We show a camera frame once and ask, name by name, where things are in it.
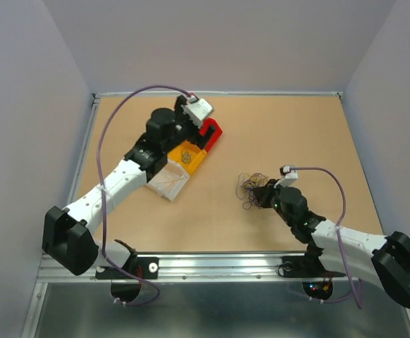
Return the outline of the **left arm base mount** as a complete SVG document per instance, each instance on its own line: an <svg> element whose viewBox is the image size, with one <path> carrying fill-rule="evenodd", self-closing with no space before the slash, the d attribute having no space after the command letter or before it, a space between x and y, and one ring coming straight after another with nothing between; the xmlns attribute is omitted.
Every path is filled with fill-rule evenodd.
<svg viewBox="0 0 410 338"><path fill-rule="evenodd" d="M113 302L123 307L143 306L161 294L155 284L159 276L159 258L138 257L137 250L117 239L106 246L97 263L96 278L112 281Z"/></svg>

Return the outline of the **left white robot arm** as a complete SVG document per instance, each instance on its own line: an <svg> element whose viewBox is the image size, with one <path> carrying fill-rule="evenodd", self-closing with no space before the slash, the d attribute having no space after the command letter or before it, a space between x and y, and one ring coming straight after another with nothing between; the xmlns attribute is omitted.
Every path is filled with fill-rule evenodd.
<svg viewBox="0 0 410 338"><path fill-rule="evenodd" d="M70 273L81 275L106 258L104 240L93 238L103 217L131 193L149 183L168 162L168 153L184 141L200 149L210 142L214 127L202 132L212 105L195 95L177 97L175 106L157 108L146 130L108 176L100 170L99 183L64 208L51 207L44 216L42 250Z"/></svg>

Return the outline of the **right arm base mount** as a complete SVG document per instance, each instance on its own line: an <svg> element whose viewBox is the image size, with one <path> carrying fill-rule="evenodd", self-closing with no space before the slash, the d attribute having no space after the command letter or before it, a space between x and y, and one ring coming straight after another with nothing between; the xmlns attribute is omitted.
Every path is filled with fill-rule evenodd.
<svg viewBox="0 0 410 338"><path fill-rule="evenodd" d="M303 290L308 297L329 301L333 294L333 272L326 270L319 261L322 249L308 245L304 254L281 257L278 275L285 278L302 278Z"/></svg>

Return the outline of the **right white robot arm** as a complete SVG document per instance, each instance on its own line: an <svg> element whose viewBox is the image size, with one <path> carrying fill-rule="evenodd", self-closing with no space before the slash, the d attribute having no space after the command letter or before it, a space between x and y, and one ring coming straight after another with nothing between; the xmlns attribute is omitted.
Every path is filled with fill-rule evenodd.
<svg viewBox="0 0 410 338"><path fill-rule="evenodd" d="M311 211L295 187L269 180L252 189L256 204L273 209L306 245L301 256L282 256L278 272L285 278L352 277L375 285L410 309L410 237L403 232L379 235L360 232Z"/></svg>

